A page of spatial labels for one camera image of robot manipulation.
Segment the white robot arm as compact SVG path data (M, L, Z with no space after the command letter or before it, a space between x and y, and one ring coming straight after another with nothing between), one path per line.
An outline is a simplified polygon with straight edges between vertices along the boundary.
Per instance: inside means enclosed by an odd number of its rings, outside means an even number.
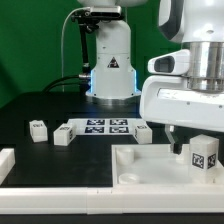
M159 0L156 45L142 87L147 122L224 132L224 0Z

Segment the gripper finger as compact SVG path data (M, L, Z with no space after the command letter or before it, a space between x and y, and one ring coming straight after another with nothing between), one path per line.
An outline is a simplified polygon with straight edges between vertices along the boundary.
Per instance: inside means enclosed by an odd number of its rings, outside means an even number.
M180 154L182 151L182 143L177 136L177 130L174 125L165 125L165 134L170 142L170 150L174 154Z

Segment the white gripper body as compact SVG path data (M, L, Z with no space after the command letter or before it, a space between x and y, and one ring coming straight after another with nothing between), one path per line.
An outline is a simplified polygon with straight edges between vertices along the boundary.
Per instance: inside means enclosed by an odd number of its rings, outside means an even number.
M224 132L224 92L192 91L182 77L148 77L139 112L148 122Z

